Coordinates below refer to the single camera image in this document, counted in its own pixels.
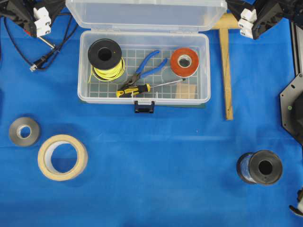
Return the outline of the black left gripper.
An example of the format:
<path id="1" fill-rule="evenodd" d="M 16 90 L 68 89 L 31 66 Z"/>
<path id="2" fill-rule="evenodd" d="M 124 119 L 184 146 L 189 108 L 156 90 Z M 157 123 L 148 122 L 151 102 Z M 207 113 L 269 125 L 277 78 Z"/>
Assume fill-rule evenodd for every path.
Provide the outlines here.
<path id="1" fill-rule="evenodd" d="M 65 8 L 65 0 L 1 0 L 0 16 L 9 18 L 26 31 L 38 38 L 51 32 L 51 23 Z"/>

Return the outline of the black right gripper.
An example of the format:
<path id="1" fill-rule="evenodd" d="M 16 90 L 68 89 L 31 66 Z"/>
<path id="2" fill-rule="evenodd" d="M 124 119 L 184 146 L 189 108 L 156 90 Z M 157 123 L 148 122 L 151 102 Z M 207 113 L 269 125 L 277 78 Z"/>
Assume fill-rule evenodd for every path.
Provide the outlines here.
<path id="1" fill-rule="evenodd" d="M 258 39 L 282 18 L 303 22 L 302 0 L 256 0 L 253 5 L 242 0 L 227 0 L 228 10 L 235 16 L 241 35 Z"/>

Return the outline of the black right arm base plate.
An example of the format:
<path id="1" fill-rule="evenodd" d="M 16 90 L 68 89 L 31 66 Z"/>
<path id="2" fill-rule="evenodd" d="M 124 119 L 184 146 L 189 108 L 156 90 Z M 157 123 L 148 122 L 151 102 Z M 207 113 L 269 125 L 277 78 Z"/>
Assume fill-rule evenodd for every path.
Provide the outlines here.
<path id="1" fill-rule="evenodd" d="M 283 128 L 303 145 L 303 75 L 298 74 L 280 93 Z"/>

